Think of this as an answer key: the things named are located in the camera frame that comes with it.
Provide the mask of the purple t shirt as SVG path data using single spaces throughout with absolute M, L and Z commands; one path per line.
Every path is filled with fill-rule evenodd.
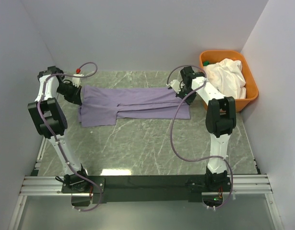
M 117 119 L 172 119 L 180 98 L 167 88 L 84 86 L 78 120 L 83 127 L 114 126 Z

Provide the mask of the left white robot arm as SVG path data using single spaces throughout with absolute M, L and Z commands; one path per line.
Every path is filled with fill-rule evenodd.
M 67 141 L 68 123 L 56 96 L 60 94 L 72 104 L 82 105 L 80 81 L 65 80 L 64 72 L 56 66 L 48 67 L 37 76 L 40 86 L 38 96 L 27 109 L 37 132 L 55 149 L 64 169 L 64 177 L 56 177 L 62 183 L 63 193 L 84 193 L 91 189 L 87 172 L 75 158 Z

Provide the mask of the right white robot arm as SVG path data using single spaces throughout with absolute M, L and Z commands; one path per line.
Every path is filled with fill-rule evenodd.
M 231 96 L 220 93 L 207 80 L 207 74 L 202 68 L 195 72 L 193 66 L 183 66 L 180 71 L 182 82 L 174 81 L 170 87 L 181 98 L 181 105 L 191 105 L 199 96 L 207 105 L 205 118 L 206 129 L 210 134 L 210 156 L 203 186 L 209 191 L 220 191 L 230 187 L 231 180 L 227 176 L 227 148 L 231 134 L 236 127 L 236 103 Z

